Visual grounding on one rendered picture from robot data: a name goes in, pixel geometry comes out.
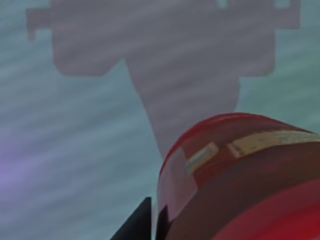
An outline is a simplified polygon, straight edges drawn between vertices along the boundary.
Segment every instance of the black object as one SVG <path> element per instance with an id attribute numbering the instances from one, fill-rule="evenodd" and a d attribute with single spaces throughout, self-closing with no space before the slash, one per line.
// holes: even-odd
<path id="1" fill-rule="evenodd" d="M 152 201 L 146 197 L 110 240 L 151 240 Z"/>

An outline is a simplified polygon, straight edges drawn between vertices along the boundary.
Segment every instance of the light blue surface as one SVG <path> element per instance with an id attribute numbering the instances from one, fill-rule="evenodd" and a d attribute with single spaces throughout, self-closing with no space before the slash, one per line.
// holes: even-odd
<path id="1" fill-rule="evenodd" d="M 50 31 L 28 42 L 24 11 L 46 5 L 0 1 L 0 239 L 109 239 L 154 196 L 162 160 L 125 60 L 103 77 L 64 77 Z M 320 132 L 319 9 L 303 1 L 302 29 L 277 32 L 275 71 L 240 79 L 237 111 Z"/>

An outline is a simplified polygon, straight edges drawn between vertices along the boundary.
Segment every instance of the yellow label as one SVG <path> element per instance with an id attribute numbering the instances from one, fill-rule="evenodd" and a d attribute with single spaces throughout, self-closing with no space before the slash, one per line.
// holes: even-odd
<path id="1" fill-rule="evenodd" d="M 213 142 L 210 142 L 200 151 L 192 155 L 186 162 L 185 166 L 191 175 L 196 169 L 201 167 L 219 152 L 219 148 Z"/>
<path id="2" fill-rule="evenodd" d="M 312 142 L 320 142 L 320 136 L 312 132 L 279 130 L 254 133 L 233 141 L 228 147 L 236 158 L 240 158 L 275 146 Z"/>

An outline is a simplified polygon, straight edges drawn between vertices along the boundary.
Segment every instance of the gray surface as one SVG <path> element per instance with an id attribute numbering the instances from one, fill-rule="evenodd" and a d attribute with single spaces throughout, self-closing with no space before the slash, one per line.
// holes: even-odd
<path id="1" fill-rule="evenodd" d="M 266 2 L 0 0 L 0 239 L 109 239 L 203 118 L 320 132 L 319 1 Z"/>

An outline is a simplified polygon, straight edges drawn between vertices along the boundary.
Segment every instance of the red cylindrical object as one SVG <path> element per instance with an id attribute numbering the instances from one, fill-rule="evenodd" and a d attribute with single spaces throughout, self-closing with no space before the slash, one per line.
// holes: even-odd
<path id="1" fill-rule="evenodd" d="M 320 136 L 261 115 L 212 117 L 171 148 L 157 194 L 157 240 L 314 240 Z"/>

